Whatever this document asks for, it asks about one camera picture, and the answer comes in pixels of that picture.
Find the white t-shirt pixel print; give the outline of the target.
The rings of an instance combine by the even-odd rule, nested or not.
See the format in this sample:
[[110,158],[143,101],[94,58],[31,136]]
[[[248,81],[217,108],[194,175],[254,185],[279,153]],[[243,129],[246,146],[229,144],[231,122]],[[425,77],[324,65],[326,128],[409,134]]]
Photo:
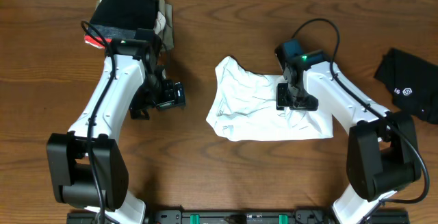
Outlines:
[[233,142],[333,137],[328,112],[276,108],[276,87],[285,82],[282,75],[246,71],[231,56],[217,65],[215,73],[217,91],[206,121],[217,136]]

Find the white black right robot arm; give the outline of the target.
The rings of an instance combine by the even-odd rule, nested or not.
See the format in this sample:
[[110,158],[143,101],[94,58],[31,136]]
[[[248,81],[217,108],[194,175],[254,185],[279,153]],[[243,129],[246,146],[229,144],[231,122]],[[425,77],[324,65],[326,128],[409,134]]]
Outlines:
[[373,102],[321,50],[278,48],[275,55],[286,79],[277,87],[277,108],[328,110],[348,133],[349,185],[326,222],[397,221],[378,209],[423,176],[413,119]]

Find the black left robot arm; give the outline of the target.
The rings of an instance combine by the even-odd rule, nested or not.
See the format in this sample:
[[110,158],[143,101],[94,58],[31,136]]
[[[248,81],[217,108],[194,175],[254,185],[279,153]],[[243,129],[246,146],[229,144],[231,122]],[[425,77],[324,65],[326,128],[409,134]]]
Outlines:
[[113,39],[105,45],[102,76],[83,112],[65,134],[53,133],[47,159],[55,200],[92,212],[91,223],[144,223],[146,204],[129,192],[118,141],[126,116],[185,106],[183,84],[157,63],[160,39]]

